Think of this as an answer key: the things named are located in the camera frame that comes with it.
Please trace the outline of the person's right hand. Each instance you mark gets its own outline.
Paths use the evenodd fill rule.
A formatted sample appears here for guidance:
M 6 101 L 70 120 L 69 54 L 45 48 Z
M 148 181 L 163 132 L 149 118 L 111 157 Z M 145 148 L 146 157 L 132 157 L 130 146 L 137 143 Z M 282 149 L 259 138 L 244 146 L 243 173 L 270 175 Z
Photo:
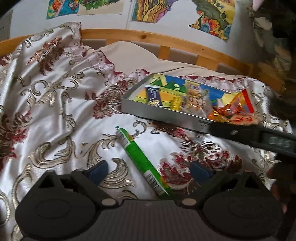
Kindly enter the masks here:
M 267 172 L 267 177 L 274 180 L 270 191 L 286 213 L 295 206 L 295 161 L 276 163 Z

